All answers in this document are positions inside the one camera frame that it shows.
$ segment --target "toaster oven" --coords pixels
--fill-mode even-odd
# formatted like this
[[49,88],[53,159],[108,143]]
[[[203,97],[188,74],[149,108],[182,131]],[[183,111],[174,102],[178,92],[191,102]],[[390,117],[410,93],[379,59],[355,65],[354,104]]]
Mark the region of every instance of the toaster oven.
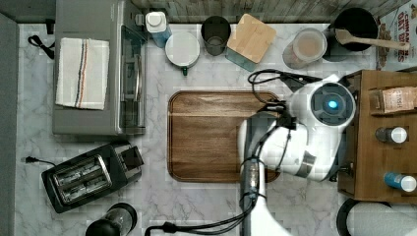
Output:
[[[148,34],[142,12],[130,0],[57,0],[56,6],[56,60],[64,37],[107,40],[110,55],[104,109],[54,104],[53,133],[109,136],[144,133]],[[57,61],[55,88],[58,66]]]

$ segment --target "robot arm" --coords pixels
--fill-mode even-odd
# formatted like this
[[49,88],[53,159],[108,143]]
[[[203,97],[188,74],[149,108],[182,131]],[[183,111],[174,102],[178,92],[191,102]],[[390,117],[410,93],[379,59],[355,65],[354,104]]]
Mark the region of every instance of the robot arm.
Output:
[[[297,118],[296,129],[276,126],[265,112],[244,121],[238,134],[242,196],[257,189],[257,203],[243,223],[244,236],[290,235],[267,208],[265,169],[322,181],[333,166],[341,135],[354,116],[355,103],[347,88],[330,76],[303,86],[288,99],[289,114]],[[257,153],[259,162],[248,161]],[[259,178],[254,178],[254,170]]]

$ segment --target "wooden cutting board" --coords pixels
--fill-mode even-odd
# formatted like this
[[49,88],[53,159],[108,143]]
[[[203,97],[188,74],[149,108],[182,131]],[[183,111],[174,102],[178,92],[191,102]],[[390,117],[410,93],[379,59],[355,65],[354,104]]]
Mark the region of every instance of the wooden cutting board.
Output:
[[[277,98],[261,92],[263,99]],[[178,181],[240,181],[237,132],[264,104],[250,91],[179,91],[168,106],[168,171]],[[268,182],[279,173],[268,171]]]

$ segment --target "striped towel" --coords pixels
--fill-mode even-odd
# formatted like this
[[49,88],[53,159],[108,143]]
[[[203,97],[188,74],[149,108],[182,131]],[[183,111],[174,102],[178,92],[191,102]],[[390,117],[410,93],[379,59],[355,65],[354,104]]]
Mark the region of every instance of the striped towel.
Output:
[[108,41],[62,38],[55,103],[104,109],[108,59]]

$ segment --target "wooden spoon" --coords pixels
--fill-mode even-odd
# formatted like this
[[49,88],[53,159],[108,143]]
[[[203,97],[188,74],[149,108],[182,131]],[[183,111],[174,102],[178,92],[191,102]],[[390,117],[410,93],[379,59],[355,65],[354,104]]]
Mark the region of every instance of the wooden spoon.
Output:
[[346,44],[349,42],[359,42],[364,44],[376,45],[379,47],[389,47],[397,50],[407,51],[410,49],[409,42],[398,42],[382,39],[372,39],[372,38],[363,38],[355,37],[346,29],[336,29],[336,38],[341,44]]

